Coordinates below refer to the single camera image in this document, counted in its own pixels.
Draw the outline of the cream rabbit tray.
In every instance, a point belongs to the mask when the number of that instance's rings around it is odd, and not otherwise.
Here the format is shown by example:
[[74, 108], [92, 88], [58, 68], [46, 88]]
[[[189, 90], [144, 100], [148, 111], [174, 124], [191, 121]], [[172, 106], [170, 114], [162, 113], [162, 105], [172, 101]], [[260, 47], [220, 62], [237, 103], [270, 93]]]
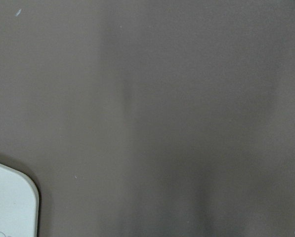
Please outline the cream rabbit tray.
[[24, 173], [0, 164], [0, 237], [38, 235], [39, 192]]

